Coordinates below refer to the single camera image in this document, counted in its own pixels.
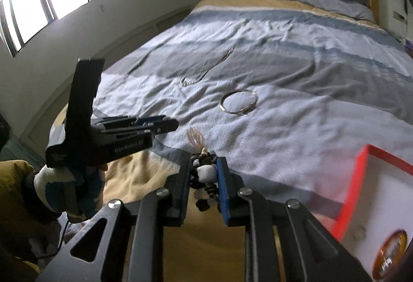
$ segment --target metal ring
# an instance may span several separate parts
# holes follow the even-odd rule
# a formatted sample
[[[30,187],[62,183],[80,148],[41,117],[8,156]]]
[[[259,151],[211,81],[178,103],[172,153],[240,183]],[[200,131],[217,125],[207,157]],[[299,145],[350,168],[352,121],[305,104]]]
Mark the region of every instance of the metal ring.
[[[229,96],[235,94],[235,93],[240,93],[240,92],[249,92],[249,93],[251,93],[251,94],[255,97],[254,102],[252,102],[251,104],[249,104],[247,107],[240,109],[239,111],[235,111],[235,112],[228,111],[228,110],[224,107],[224,101],[225,101],[225,99],[228,98]],[[231,92],[228,92],[228,93],[224,94],[224,95],[221,97],[221,100],[219,101],[219,108],[220,108],[221,110],[223,110],[225,113],[228,113],[228,114],[244,115],[245,113],[247,113],[247,112],[250,111],[251,109],[254,109],[254,108],[256,107],[256,105],[257,105],[257,102],[258,102],[258,96],[257,96],[257,94],[256,94],[254,91],[247,90],[247,89],[240,89],[240,90],[235,90],[235,91],[231,91]]]

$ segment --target logo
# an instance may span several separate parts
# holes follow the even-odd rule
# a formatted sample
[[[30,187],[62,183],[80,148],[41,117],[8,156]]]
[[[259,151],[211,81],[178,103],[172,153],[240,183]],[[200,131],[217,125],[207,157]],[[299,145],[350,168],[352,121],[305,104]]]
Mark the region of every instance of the logo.
[[[121,153],[128,149],[136,148],[137,146],[141,146],[142,144],[143,144],[142,140],[131,143],[131,144],[125,144],[123,147],[115,148],[115,154]]]

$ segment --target bangle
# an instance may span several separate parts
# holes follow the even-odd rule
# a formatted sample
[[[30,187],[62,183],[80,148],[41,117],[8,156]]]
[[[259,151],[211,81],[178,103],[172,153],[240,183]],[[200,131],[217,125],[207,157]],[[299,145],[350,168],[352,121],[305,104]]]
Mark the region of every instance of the bangle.
[[[239,111],[234,111],[234,112],[228,111],[228,110],[224,107],[224,101],[225,101],[225,99],[228,98],[229,96],[235,94],[235,93],[241,93],[241,92],[249,92],[249,93],[251,93],[251,94],[255,97],[255,100],[254,100],[251,104],[249,104],[247,107],[241,108]],[[257,94],[256,94],[254,91],[250,91],[250,90],[247,90],[247,89],[240,89],[240,90],[235,90],[235,91],[231,91],[231,92],[228,92],[228,93],[224,94],[224,95],[221,97],[221,100],[219,101],[219,108],[220,108],[221,110],[223,110],[224,112],[228,113],[228,114],[244,115],[244,114],[248,113],[249,111],[253,110],[253,109],[256,107],[257,102],[258,102],[258,96],[257,96]]]

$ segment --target bed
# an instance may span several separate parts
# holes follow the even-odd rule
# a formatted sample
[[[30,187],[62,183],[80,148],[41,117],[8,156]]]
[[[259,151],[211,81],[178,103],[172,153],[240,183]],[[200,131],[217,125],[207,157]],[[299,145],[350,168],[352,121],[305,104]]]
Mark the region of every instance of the bed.
[[[163,114],[180,126],[110,164],[105,201],[161,187],[195,151],[186,138],[194,127],[248,187],[300,200],[331,230],[366,144],[413,163],[412,60],[379,27],[379,0],[364,1],[202,0],[115,63],[94,115]],[[253,111],[219,108],[235,89],[256,92]],[[242,280],[243,245],[243,230],[224,228],[216,209],[197,211],[191,197],[184,227],[165,231],[166,280]]]

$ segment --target gloved hand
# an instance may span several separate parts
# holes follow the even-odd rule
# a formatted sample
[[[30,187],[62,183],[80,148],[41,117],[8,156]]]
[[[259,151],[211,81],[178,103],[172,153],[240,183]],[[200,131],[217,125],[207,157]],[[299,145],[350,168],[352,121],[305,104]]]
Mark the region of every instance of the gloved hand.
[[[102,207],[106,170],[106,164],[83,170],[44,166],[34,177],[34,188],[50,211],[66,211],[71,222],[80,222]]]

